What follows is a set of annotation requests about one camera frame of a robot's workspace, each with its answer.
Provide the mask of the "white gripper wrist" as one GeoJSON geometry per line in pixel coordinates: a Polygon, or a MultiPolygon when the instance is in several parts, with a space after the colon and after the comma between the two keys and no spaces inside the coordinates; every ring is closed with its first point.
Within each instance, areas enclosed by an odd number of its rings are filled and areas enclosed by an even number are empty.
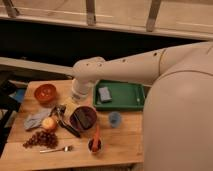
{"type": "MultiPolygon", "coordinates": [[[[72,87],[71,87],[71,96],[75,101],[83,101],[87,98],[90,90],[94,86],[93,83],[82,83],[78,81],[77,79],[74,79],[72,81],[72,87]]],[[[66,106],[65,115],[71,116],[75,109],[78,107],[78,104],[70,97],[68,97],[64,101],[64,105],[66,106]]]]}

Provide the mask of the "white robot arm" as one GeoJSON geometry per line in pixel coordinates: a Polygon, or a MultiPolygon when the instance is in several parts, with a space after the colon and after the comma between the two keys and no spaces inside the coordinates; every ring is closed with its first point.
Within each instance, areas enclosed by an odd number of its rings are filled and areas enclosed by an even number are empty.
{"type": "Polygon", "coordinates": [[[213,41],[111,61],[84,59],[69,74],[76,100],[99,80],[150,88],[143,110],[145,171],[213,171],[213,41]]]}

